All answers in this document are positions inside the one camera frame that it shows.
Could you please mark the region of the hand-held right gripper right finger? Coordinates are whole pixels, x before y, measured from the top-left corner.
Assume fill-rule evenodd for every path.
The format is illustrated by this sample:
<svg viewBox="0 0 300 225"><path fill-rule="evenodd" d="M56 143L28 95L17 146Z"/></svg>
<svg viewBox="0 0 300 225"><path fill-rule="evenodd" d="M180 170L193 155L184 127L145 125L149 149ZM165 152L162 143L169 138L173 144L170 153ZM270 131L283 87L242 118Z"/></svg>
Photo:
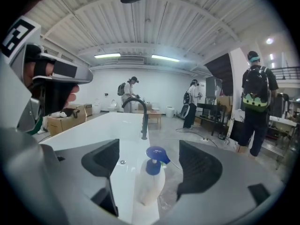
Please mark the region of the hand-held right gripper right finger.
<svg viewBox="0 0 300 225"><path fill-rule="evenodd" d="M232 151L181 140L183 180L158 225L252 225L284 189L258 162Z"/></svg>

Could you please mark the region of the ceiling air vent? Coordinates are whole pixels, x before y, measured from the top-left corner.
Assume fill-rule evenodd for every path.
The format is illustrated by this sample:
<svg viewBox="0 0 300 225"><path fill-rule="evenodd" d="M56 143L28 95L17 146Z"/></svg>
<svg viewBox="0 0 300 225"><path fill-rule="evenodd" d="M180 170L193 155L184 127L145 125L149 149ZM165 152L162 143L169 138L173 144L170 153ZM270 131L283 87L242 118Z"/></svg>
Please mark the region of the ceiling air vent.
<svg viewBox="0 0 300 225"><path fill-rule="evenodd" d="M116 61L118 64L144 64L144 57L121 56Z"/></svg>

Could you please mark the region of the dark staircase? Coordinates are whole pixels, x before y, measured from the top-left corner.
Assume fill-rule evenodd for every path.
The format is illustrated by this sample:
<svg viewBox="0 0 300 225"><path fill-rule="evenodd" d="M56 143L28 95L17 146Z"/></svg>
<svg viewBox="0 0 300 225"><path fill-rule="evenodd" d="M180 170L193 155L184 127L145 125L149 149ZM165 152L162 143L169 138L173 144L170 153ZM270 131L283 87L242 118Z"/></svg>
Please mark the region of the dark staircase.
<svg viewBox="0 0 300 225"><path fill-rule="evenodd" d="M228 53L208 62L205 67L210 73L222 80L223 94L226 96L233 95L233 73Z"/></svg>

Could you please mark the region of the black hand shower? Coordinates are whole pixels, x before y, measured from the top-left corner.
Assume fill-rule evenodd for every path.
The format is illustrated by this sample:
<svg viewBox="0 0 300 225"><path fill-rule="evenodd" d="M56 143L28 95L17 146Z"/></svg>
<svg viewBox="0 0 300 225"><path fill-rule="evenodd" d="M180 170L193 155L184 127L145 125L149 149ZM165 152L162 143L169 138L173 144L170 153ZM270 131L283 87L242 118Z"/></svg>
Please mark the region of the black hand shower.
<svg viewBox="0 0 300 225"><path fill-rule="evenodd" d="M142 140L147 140L147 129L148 129L148 114L144 113L143 114L143 120L142 120Z"/></svg>

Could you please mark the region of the white bathtub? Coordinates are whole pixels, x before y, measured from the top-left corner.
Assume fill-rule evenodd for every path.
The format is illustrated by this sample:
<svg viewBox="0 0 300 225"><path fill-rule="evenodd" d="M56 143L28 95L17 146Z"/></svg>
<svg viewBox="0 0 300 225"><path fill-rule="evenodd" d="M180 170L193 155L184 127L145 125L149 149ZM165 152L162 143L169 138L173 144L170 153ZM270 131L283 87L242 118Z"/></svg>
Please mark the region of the white bathtub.
<svg viewBox="0 0 300 225"><path fill-rule="evenodd" d="M119 139L123 155L120 163L126 166L132 181L132 225L152 225L159 220L157 202L144 206L137 200L140 169L150 145L149 139L141 139L142 121L138 113L109 112L41 142L57 151Z"/></svg>

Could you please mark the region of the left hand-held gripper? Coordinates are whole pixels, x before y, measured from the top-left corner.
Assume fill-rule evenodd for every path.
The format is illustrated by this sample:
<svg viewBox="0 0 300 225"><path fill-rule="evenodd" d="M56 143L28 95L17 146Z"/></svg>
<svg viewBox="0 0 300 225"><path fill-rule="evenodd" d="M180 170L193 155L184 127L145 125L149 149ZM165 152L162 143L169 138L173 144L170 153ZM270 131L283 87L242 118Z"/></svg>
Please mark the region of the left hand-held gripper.
<svg viewBox="0 0 300 225"><path fill-rule="evenodd" d="M88 67L45 53L40 33L38 23L21 16L0 43L0 134L31 131L40 117L55 112L49 81L90 83L93 79Z"/></svg>

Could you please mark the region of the dark mirror panel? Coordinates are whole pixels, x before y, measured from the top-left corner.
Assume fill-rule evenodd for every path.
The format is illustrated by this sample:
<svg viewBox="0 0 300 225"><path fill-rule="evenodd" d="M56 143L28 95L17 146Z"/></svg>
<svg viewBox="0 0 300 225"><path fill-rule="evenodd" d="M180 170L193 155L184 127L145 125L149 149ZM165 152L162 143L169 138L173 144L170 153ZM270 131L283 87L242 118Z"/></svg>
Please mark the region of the dark mirror panel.
<svg viewBox="0 0 300 225"><path fill-rule="evenodd" d="M222 91L222 80L214 76L206 78L206 97L219 97Z"/></svg>

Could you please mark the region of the fluorescent ceiling light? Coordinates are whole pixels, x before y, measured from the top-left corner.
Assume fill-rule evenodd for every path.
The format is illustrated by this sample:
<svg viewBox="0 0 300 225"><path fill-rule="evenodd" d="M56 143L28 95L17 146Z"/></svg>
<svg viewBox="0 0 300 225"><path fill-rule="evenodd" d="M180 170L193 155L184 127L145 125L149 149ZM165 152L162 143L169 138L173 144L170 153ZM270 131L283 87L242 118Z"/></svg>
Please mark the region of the fluorescent ceiling light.
<svg viewBox="0 0 300 225"><path fill-rule="evenodd" d="M155 55L155 54L153 54L151 57L153 59L167 60L167 61L171 61L171 62L180 62L180 60L178 60L178 59L174 59L174 58L170 58L170 57L165 57L165 56L160 56L160 55Z"/></svg>
<svg viewBox="0 0 300 225"><path fill-rule="evenodd" d="M109 53L109 54L101 54L101 55L95 55L94 58L96 59L105 59L105 58L115 58L120 57L120 53Z"/></svg>

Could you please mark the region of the black arched faucet spout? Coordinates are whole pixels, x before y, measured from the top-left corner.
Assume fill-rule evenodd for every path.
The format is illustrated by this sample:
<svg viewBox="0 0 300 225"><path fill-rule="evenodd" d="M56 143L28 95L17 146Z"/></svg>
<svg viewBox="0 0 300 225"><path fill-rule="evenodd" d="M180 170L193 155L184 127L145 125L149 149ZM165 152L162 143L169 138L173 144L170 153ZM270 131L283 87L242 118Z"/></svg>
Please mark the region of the black arched faucet spout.
<svg viewBox="0 0 300 225"><path fill-rule="evenodd" d="M129 103L129 102L132 102L132 101L136 101L136 102L139 102L142 106L143 106L143 113L146 114L147 113L147 107L146 107L146 104L139 98L135 98L135 97L132 97L132 98L129 98L127 100L125 100L125 102L122 104L122 108L124 109L125 106Z"/></svg>

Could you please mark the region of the green black backpack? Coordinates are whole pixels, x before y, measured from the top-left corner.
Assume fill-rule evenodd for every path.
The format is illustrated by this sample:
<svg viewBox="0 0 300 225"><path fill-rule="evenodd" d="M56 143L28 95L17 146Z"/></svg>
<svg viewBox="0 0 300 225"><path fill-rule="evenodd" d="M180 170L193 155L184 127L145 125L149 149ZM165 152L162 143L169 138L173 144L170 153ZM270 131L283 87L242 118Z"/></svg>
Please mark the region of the green black backpack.
<svg viewBox="0 0 300 225"><path fill-rule="evenodd" d="M244 107L262 113L270 105L271 91L266 74L267 68L250 68L246 77L242 102Z"/></svg>

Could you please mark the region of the black bag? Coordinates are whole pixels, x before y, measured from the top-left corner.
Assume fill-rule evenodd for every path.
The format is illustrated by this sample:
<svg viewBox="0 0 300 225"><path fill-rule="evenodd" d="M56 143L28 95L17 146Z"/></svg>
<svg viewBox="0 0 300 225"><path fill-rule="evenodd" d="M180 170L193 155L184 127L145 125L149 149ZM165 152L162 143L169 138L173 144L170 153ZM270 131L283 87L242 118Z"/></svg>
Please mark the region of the black bag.
<svg viewBox="0 0 300 225"><path fill-rule="evenodd" d="M61 110L61 113L64 113L66 117L73 117L75 119L78 118L78 114L80 113L79 109L74 108L64 108Z"/></svg>

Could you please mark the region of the white spray bottle blue nozzle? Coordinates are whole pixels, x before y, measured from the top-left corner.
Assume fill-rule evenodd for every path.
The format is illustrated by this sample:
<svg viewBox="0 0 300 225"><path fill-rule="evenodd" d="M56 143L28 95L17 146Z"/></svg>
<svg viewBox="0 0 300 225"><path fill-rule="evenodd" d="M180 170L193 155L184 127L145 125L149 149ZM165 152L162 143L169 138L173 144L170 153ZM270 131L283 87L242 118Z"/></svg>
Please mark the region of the white spray bottle blue nozzle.
<svg viewBox="0 0 300 225"><path fill-rule="evenodd" d="M137 200L142 205L149 206L157 200L165 186L164 168L170 163L170 159L165 149L159 146L150 146L146 150L146 156L140 169Z"/></svg>

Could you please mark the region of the person's left hand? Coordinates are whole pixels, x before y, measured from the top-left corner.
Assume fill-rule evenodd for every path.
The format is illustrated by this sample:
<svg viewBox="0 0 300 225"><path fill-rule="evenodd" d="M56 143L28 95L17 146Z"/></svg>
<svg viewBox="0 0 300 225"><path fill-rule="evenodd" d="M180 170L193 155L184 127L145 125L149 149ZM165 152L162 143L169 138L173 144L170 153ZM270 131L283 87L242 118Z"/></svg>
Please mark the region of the person's left hand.
<svg viewBox="0 0 300 225"><path fill-rule="evenodd" d="M24 85L29 89L32 97L42 107L43 115L61 111L70 102L75 101L79 86L74 82L59 81L55 62L46 60L27 61L24 64Z"/></svg>

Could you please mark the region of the black table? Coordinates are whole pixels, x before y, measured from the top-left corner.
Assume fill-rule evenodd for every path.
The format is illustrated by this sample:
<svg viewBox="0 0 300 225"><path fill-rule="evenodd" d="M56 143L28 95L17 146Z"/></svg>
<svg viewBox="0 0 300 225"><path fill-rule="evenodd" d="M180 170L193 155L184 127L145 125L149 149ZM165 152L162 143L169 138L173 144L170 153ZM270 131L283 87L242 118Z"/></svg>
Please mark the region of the black table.
<svg viewBox="0 0 300 225"><path fill-rule="evenodd" d="M228 119L229 110L227 107L218 102L217 105L198 103L197 108L202 108L202 114L199 117L201 119L201 124L203 121L211 123L211 136L218 131L219 139L224 140L229 129L229 126L225 121L225 119Z"/></svg>

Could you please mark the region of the black mezzanine railing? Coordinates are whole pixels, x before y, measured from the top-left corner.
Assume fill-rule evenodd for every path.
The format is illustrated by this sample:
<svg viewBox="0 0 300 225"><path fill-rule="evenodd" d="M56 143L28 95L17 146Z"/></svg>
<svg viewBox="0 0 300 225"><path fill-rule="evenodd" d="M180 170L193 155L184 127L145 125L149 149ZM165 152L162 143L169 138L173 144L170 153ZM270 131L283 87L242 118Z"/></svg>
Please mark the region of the black mezzanine railing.
<svg viewBox="0 0 300 225"><path fill-rule="evenodd" d="M271 71L277 80L300 80L300 67L281 67Z"/></svg>

